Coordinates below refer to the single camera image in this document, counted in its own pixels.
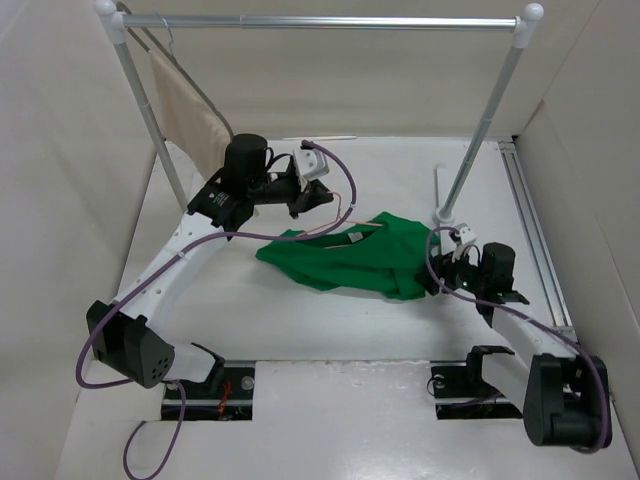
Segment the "pink wire hanger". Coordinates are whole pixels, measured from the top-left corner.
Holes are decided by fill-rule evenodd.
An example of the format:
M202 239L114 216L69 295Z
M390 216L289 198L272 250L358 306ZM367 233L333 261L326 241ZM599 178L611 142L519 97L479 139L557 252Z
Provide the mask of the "pink wire hanger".
M340 193L336 192L336 191L330 191L330 194L332 194L336 199L337 199L337 209L336 209L336 215L335 218L333 220L331 220L328 223L324 223L321 224L317 227L314 227L312 229L303 231L301 233L298 234L299 238L302 237L307 237L307 236L311 236L312 234L316 234L319 233L321 230L325 229L325 228L329 228L329 227L333 227L336 226L338 224L338 222L340 221L340 219L342 218L342 196ZM351 226L368 226L371 227L373 229L385 229L386 226L384 224L380 224L380 223L376 223L376 222L359 222L359 221L352 221L352 220L346 220L345 221L346 224L351 225ZM347 248L351 245L355 245L356 243L359 243L360 241L365 239L365 234L363 232L352 232L348 234L348 241L347 242L343 242L342 244L339 245L328 245L325 246L326 250L331 250L331 249L340 249L340 248Z

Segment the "green t shirt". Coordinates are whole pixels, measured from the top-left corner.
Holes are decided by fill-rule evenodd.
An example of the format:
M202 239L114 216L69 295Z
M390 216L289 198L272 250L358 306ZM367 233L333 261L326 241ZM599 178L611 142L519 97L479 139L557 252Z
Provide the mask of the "green t shirt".
M425 266L427 236L424 224L382 212L367 225L296 242L271 242L256 258L301 285L330 291L354 288L392 300L425 296L415 275Z

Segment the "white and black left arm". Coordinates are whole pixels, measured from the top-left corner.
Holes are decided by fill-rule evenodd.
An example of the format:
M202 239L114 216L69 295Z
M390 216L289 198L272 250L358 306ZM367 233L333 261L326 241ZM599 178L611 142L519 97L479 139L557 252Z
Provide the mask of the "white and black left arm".
M285 154L285 170L268 141L256 134L234 136L224 160L192 197L170 239L150 264L111 302L87 311L89 338L81 353L94 354L118 372L122 383L150 389L187 380L201 396L222 387L221 358L195 343L174 345L162 336L174 304L199 271L232 238L246 237L242 226L258 205L282 204L296 218L332 202L321 179L333 157L304 140Z

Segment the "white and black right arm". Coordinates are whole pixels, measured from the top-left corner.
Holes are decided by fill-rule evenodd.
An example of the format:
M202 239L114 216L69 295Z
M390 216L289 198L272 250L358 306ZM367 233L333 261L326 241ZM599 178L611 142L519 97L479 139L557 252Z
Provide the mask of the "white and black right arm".
M505 347L476 347L462 381L473 393L496 389L521 413L529 440L584 454L612 440L604 362L564 334L534 320L529 300L514 288L515 251L483 246L472 264L466 248L428 255L416 281L432 296L451 293L474 304Z

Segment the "beige garment on hanger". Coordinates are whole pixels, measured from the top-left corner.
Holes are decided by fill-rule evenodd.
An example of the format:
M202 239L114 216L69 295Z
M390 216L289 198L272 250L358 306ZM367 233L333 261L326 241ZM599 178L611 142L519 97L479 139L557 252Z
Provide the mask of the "beige garment on hanger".
M184 151L204 179L224 165L233 133L223 115L164 55L149 53L165 137Z

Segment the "white and metal clothes rack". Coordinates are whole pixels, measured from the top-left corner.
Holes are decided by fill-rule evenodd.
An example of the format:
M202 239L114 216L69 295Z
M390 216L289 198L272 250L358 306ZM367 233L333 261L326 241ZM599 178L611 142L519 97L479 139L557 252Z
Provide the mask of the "white and metal clothes rack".
M112 1L95 1L93 9L113 45L120 65L138 104L147 131L160 154L165 173L176 200L186 207L186 196L179 184L172 160L161 139L159 126L149 105L144 87L126 45L129 28L239 28L239 29L332 29L383 31L504 31L512 34L511 46L474 131L466 154L445 200L434 212L439 224L454 222L454 206L459 198L482 142L488 133L499 104L506 92L518 61L530 44L545 10L538 3L526 5L521 15L513 18L436 18L436 17L339 17L339 16L273 16L273 15L136 15L120 11Z

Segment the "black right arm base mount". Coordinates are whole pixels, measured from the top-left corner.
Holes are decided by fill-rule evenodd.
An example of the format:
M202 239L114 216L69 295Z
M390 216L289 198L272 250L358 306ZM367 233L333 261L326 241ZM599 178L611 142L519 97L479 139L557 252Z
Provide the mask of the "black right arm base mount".
M435 399L437 420L522 419L521 412L481 376L486 356L514 355L504 346L474 346L464 360L434 361L427 392Z

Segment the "aluminium rail at right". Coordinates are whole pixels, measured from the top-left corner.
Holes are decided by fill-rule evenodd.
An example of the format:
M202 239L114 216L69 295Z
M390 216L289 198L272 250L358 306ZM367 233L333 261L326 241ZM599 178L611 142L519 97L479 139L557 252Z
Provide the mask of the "aluminium rail at right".
M538 282L544 292L544 303L550 319L556 330L576 340L574 325L519 161L516 145L513 141L502 140L498 142L498 149L513 192Z

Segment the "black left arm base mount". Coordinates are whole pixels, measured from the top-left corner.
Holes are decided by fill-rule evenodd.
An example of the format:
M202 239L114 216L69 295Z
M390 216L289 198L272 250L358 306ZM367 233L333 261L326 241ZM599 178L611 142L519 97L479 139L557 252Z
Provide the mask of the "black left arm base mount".
M202 383L181 380L186 407L184 421L251 421L256 362L225 360L214 354L213 372Z

